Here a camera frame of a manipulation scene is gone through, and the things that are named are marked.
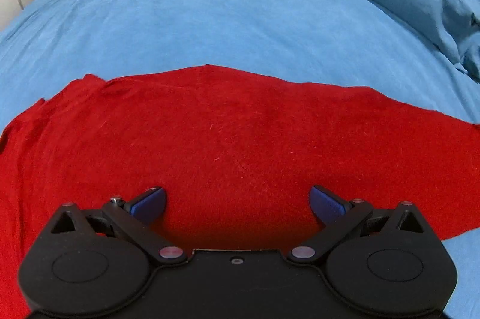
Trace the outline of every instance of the metal pin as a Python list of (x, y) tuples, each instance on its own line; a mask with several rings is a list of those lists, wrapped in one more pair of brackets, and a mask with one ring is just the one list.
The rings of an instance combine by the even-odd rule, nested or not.
[(298, 246), (292, 250), (292, 255), (295, 258), (307, 259), (315, 255), (315, 250), (309, 246)]
[(176, 246), (166, 246), (159, 252), (160, 257), (165, 259), (176, 259), (183, 255), (183, 250)]
[(114, 203), (115, 205), (118, 205), (118, 206), (122, 206), (123, 203), (124, 203), (122, 196), (119, 196), (119, 195), (117, 195), (117, 196), (112, 196), (112, 197), (110, 198), (110, 201), (111, 201), (112, 203)]

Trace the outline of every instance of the red cloth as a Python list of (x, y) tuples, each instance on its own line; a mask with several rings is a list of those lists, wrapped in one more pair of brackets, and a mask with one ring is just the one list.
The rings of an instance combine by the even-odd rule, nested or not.
[(27, 313), (18, 265), (63, 202), (167, 191), (155, 228), (188, 247), (294, 246), (323, 185), (376, 207), (411, 200), (441, 238), (480, 226), (480, 131), (369, 88), (205, 66), (72, 82), (0, 139), (2, 315)]

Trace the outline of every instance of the blue bedsheet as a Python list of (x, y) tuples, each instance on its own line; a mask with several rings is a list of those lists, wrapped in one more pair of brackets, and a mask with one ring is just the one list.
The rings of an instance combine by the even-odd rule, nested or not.
[[(369, 0), (35, 0), (0, 34), (0, 128), (73, 79), (217, 64), (292, 82), (370, 86), (480, 122), (480, 85)], [(446, 312), (480, 317), (471, 232), (447, 241), (460, 277)]]

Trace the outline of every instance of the blue finger pad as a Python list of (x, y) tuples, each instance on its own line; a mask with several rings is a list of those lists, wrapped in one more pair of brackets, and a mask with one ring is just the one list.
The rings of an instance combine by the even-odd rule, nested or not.
[(336, 202), (327, 194), (313, 187), (309, 195), (311, 211), (323, 224), (329, 225), (345, 215), (346, 211), (342, 204)]
[(149, 225), (163, 214), (166, 197), (163, 189), (157, 190), (132, 206), (130, 215), (143, 224)]

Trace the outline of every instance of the circular cap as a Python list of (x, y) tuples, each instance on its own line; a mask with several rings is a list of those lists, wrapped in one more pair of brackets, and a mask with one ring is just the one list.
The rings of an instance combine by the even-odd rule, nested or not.
[(377, 251), (368, 257), (367, 264), (375, 276), (387, 281), (410, 281), (423, 271), (423, 263), (417, 256), (398, 249)]
[(292, 250), (292, 255), (295, 258), (307, 259), (315, 255), (315, 250), (309, 246), (298, 246)]
[(159, 251), (160, 257), (166, 259), (176, 259), (183, 255), (183, 250), (176, 246), (167, 246)]
[(100, 277), (109, 267), (108, 259), (95, 251), (76, 250), (58, 257), (53, 274), (64, 282), (89, 282)]

